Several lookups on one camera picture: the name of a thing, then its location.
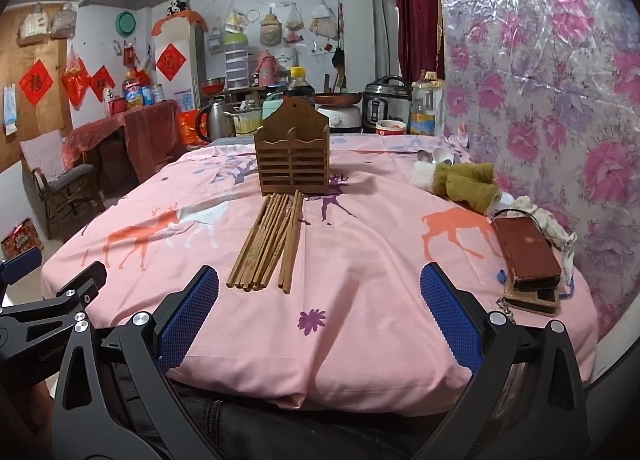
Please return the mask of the wooden chair with cushion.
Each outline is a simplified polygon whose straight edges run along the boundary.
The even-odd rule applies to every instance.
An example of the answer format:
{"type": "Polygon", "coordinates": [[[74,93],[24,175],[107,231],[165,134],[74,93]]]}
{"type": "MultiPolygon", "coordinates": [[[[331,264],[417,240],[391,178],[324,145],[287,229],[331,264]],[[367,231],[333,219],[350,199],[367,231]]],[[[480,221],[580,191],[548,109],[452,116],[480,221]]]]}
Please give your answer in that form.
{"type": "Polygon", "coordinates": [[[64,139],[54,130],[20,143],[22,158],[43,204],[44,229],[51,239],[66,217],[78,216],[81,205],[96,213],[105,211],[96,180],[96,168],[81,161],[67,167],[64,162],[64,139]]]}

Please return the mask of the red brown leather wallet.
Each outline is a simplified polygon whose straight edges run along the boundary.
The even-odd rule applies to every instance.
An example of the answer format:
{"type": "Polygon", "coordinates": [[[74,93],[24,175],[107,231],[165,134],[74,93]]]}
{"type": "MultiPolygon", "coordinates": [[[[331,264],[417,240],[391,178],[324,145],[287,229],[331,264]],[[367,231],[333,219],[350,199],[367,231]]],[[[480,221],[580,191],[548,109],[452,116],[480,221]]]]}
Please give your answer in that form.
{"type": "Polygon", "coordinates": [[[495,217],[491,222],[514,289],[555,289],[562,271],[544,233],[530,217],[495,217]]]}

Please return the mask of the olive green white glove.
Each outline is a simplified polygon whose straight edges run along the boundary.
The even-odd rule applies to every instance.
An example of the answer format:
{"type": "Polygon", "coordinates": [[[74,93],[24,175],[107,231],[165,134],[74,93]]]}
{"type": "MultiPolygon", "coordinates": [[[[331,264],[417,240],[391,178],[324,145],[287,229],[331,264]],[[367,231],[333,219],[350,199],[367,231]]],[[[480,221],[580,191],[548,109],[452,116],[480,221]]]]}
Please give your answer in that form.
{"type": "Polygon", "coordinates": [[[488,162],[448,165],[416,161],[410,184],[421,191],[462,203],[480,214],[487,214],[500,196],[499,186],[494,181],[494,166],[488,162]]]}

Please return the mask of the red diamond fu poster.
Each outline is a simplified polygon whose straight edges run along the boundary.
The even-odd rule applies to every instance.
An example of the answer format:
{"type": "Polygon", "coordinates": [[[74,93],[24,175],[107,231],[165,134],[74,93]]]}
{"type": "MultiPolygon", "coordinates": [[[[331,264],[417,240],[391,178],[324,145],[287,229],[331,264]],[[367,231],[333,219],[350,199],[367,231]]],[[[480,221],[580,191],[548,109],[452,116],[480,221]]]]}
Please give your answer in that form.
{"type": "Polygon", "coordinates": [[[37,106],[43,95],[52,87],[53,80],[41,60],[35,61],[18,83],[26,100],[32,106],[37,106]]]}

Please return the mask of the metal spoons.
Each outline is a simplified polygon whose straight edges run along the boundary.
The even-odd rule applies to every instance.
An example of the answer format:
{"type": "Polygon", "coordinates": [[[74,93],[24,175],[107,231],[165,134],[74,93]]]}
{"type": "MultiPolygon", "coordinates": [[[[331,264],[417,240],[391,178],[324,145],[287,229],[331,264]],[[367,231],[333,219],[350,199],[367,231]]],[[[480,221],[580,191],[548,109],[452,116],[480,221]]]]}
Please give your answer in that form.
{"type": "Polygon", "coordinates": [[[438,165],[439,163],[453,165],[454,153],[448,147],[443,146],[436,147],[432,151],[420,149],[418,151],[418,160],[431,165],[438,165]]]}

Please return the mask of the red cloth covered side table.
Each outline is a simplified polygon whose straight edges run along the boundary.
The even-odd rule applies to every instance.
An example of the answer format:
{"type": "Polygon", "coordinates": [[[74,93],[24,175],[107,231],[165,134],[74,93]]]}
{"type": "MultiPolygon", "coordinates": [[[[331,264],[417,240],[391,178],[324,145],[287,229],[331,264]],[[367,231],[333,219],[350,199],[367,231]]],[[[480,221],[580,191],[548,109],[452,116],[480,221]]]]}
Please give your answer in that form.
{"type": "Polygon", "coordinates": [[[62,156],[70,168],[82,154],[99,146],[115,132],[124,135],[128,159],[139,183],[149,180],[170,159],[184,152],[173,100],[137,107],[81,125],[63,137],[62,156]]]}

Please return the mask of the clear plastic oil bottle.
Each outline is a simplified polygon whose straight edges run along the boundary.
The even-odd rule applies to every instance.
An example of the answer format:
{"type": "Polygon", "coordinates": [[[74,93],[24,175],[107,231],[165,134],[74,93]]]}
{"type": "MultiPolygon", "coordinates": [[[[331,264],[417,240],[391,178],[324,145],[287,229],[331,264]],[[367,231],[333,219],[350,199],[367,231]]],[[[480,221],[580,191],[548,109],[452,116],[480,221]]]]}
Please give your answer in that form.
{"type": "Polygon", "coordinates": [[[422,72],[420,78],[412,83],[411,134],[437,136],[442,133],[444,85],[445,81],[438,78],[437,72],[422,72]]]}

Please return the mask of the steel electric kettle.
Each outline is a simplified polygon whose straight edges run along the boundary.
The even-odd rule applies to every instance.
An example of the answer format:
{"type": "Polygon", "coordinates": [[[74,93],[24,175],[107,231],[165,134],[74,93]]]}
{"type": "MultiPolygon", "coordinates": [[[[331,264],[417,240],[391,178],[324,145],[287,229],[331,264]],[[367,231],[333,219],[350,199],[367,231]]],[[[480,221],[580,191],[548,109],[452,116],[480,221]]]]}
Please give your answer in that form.
{"type": "Polygon", "coordinates": [[[214,101],[203,107],[195,117],[194,130],[205,143],[235,135],[234,121],[224,101],[214,101]]]}

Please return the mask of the wooden slatted utensil holder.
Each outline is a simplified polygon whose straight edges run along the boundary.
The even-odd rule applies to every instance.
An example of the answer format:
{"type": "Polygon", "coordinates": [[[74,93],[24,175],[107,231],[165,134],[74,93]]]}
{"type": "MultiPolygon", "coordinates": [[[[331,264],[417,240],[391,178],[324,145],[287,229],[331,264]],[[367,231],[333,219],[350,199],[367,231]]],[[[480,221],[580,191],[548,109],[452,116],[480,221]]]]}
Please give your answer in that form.
{"type": "Polygon", "coordinates": [[[254,134],[262,194],[329,191],[329,119],[303,98],[283,98],[254,134]]]}

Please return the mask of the silver black rice cooker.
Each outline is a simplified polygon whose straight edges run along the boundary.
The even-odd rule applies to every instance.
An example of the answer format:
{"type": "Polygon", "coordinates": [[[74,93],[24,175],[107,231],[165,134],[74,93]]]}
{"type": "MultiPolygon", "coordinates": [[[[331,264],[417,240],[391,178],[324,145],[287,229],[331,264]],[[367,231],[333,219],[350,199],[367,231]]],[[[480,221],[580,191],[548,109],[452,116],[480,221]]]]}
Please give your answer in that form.
{"type": "Polygon", "coordinates": [[[409,127],[411,89],[399,76],[385,76],[364,88],[361,100],[362,128],[372,133],[378,121],[396,120],[409,127]]]}

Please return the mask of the white rice cooker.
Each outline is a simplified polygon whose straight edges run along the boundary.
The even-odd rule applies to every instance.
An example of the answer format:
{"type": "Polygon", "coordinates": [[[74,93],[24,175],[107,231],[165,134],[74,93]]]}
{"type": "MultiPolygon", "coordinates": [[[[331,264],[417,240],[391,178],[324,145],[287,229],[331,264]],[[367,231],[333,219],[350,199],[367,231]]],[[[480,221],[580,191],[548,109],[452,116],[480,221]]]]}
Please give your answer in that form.
{"type": "Polygon", "coordinates": [[[317,110],[329,119],[332,133],[360,133],[362,129],[361,113],[358,106],[324,106],[317,110]]]}

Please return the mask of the white refrigerator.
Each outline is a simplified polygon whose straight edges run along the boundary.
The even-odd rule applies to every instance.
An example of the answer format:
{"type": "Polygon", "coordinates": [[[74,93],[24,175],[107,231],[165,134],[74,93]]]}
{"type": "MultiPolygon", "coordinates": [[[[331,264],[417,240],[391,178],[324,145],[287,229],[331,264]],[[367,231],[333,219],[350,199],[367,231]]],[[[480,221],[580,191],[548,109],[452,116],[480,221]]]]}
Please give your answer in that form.
{"type": "Polygon", "coordinates": [[[156,83],[182,112],[202,108],[206,34],[204,18],[191,10],[165,16],[151,30],[156,83]]]}

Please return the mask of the dark red curtain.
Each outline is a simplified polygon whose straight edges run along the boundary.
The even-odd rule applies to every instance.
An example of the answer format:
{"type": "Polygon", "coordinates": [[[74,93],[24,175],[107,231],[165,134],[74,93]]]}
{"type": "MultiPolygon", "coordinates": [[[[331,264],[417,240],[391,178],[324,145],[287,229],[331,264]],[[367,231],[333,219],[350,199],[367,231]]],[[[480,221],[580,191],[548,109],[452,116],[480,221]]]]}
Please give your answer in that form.
{"type": "Polygon", "coordinates": [[[401,76],[413,82],[421,72],[445,77],[442,0],[396,0],[401,76]]]}

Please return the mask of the dark soy sauce bottle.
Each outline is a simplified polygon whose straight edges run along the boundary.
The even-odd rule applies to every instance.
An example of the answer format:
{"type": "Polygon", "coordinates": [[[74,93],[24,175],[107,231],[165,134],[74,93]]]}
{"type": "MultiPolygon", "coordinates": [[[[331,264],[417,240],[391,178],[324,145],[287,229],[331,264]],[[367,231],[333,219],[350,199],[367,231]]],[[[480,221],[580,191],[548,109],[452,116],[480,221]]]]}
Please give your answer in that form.
{"type": "Polygon", "coordinates": [[[286,85],[283,95],[286,98],[300,98],[305,100],[311,107],[316,105],[314,102],[314,88],[311,87],[306,80],[306,70],[302,66],[293,66],[290,69],[290,79],[286,85]]]}

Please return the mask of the floral plastic wall covering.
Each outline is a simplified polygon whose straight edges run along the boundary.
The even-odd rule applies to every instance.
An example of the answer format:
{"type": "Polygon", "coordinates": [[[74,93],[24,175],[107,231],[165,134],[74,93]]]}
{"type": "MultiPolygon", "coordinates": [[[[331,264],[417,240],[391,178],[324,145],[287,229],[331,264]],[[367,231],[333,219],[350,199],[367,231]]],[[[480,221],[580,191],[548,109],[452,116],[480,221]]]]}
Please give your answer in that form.
{"type": "Polygon", "coordinates": [[[639,15],[630,0],[442,0],[446,121],[577,236],[608,333],[639,291],[639,15]]]}

